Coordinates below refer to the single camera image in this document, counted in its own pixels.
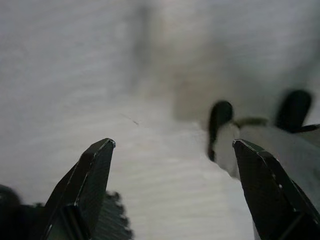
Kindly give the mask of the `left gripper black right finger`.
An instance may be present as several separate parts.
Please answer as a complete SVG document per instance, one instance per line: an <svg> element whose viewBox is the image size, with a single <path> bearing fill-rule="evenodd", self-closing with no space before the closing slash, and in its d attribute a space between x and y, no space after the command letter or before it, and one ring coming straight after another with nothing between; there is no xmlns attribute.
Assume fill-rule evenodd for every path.
<svg viewBox="0 0 320 240"><path fill-rule="evenodd" d="M236 139L240 182L262 240L320 238L320 181L314 161L285 165L262 147Z"/></svg>

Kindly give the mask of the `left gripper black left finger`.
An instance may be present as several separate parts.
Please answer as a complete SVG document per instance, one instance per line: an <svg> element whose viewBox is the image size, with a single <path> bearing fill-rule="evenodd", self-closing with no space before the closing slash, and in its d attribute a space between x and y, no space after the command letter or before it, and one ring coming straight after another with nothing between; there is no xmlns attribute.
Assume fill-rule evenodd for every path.
<svg viewBox="0 0 320 240"><path fill-rule="evenodd" d="M115 146L114 140L104 138L81 154L48 198L37 221L37 239L93 238Z"/></svg>

